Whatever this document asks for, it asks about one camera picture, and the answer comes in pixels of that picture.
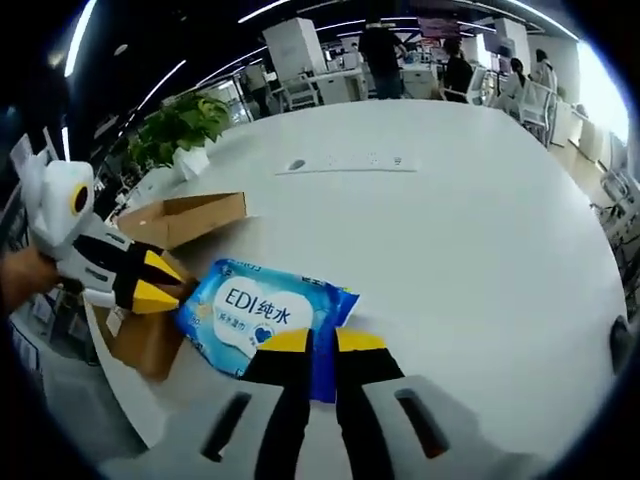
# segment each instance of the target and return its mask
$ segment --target cardboard box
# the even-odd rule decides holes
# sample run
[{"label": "cardboard box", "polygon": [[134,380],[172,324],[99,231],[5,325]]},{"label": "cardboard box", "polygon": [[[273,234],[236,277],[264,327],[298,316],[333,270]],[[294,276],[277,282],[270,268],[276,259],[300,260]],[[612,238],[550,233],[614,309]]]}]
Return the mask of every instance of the cardboard box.
[{"label": "cardboard box", "polygon": [[246,215],[244,194],[224,193],[155,202],[117,225],[133,240],[171,250]]},{"label": "cardboard box", "polygon": [[[168,253],[163,258],[185,283],[179,287],[160,287],[181,302],[187,300],[196,289],[197,280]],[[91,307],[114,358],[150,380],[160,382],[167,378],[183,339],[173,319],[175,312],[134,315],[120,308]]]}]

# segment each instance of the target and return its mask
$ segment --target wet wipes package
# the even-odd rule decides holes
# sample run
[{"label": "wet wipes package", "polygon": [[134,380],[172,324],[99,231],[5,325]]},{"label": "wet wipes package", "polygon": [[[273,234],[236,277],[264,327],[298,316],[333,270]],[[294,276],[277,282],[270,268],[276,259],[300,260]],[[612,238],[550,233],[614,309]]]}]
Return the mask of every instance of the wet wipes package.
[{"label": "wet wipes package", "polygon": [[179,310],[177,323],[211,365],[236,377],[273,335],[312,329],[310,398],[333,402],[333,330],[345,325],[357,300],[327,282],[218,260]]}]

